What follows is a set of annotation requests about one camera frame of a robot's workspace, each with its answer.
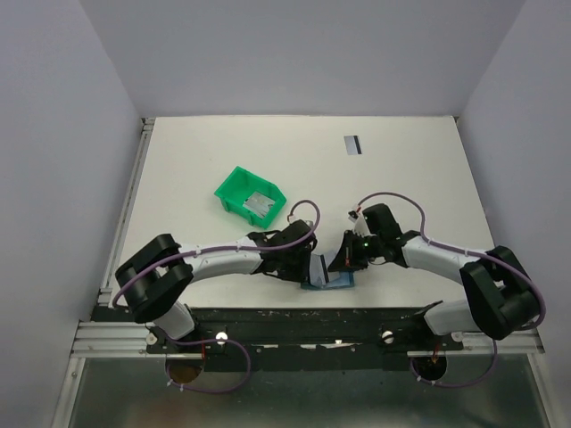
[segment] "white table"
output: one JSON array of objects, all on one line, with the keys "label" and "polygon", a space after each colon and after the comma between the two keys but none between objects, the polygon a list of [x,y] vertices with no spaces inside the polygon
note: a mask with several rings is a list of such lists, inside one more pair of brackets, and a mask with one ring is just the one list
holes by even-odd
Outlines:
[{"label": "white table", "polygon": [[[359,136],[350,156],[344,136]],[[244,218],[223,210],[214,191],[236,165],[275,183],[288,202],[270,228],[287,225],[289,208],[312,199],[322,211],[318,251],[335,248],[352,228],[347,211],[382,190],[419,202],[434,239],[492,248],[492,238],[452,117],[205,116],[159,118],[145,156],[120,263],[158,234],[179,243],[224,243],[246,235]],[[406,202],[386,202],[404,230],[419,216]],[[298,218],[314,218],[310,207]],[[310,292],[267,276],[224,276],[191,284],[190,307],[416,307],[464,297],[462,288],[428,272],[393,265],[355,274],[354,289]],[[113,295],[118,285],[112,281]]]}]

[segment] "black strip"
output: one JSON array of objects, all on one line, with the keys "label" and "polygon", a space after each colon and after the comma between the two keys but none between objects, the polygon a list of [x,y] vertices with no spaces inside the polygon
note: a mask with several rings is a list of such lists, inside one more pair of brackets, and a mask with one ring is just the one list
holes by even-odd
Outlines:
[{"label": "black strip", "polygon": [[[217,332],[242,343],[252,359],[252,370],[353,370],[381,368],[409,370],[408,351],[433,351],[437,343],[446,350],[461,350],[449,335],[433,336],[417,329],[421,308],[389,309],[193,309],[196,329],[183,341],[212,339]],[[394,343],[385,344],[379,334],[393,332]],[[200,347],[179,347],[159,341],[147,346],[151,354],[200,352]],[[352,346],[320,346],[335,340]],[[264,344],[278,345],[264,348]],[[300,344],[315,344],[304,349]],[[244,355],[235,346],[210,344],[205,371],[244,371]]]},{"label": "black strip", "polygon": [[360,150],[359,136],[353,136],[355,139],[355,147],[357,147],[357,154],[363,154]]},{"label": "black strip", "polygon": [[319,259],[321,260],[321,267],[323,268],[323,276],[325,277],[325,284],[327,284],[329,282],[329,274],[327,272],[327,266],[325,264],[325,256],[321,254],[319,256]]},{"label": "black strip", "polygon": [[90,321],[98,323],[132,323],[133,314],[127,308],[108,308],[107,306],[95,305],[91,312]]}]

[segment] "gray wall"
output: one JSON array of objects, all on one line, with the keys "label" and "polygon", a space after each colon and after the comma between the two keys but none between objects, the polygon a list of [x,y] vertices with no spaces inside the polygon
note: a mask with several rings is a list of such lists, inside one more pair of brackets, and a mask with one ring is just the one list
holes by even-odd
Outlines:
[{"label": "gray wall", "polygon": [[77,0],[0,12],[0,425],[50,424],[95,301],[138,114]]},{"label": "gray wall", "polygon": [[571,2],[529,0],[459,120],[493,236],[541,286],[541,328],[571,416]]},{"label": "gray wall", "polygon": [[145,116],[459,114],[523,0],[81,0]]}]

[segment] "green bin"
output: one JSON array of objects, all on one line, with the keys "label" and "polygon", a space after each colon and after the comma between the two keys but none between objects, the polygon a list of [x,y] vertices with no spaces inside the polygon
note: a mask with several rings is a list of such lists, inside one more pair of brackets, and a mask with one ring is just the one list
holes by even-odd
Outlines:
[{"label": "green bin", "polygon": [[232,171],[214,194],[220,198],[224,210],[264,229],[286,205],[286,197],[276,185],[240,167]]}]

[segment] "green plastic bin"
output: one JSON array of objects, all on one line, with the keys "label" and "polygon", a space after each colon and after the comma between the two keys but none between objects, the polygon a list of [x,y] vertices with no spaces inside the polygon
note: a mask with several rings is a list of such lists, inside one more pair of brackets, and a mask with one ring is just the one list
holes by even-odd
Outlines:
[{"label": "green plastic bin", "polygon": [[[273,201],[273,205],[263,217],[244,206],[244,203],[255,193],[261,193]],[[232,171],[214,194],[220,198],[224,210],[235,212],[247,219],[252,226],[256,225],[264,229],[268,228],[279,211],[286,205],[286,197],[276,185],[240,167]]]}]

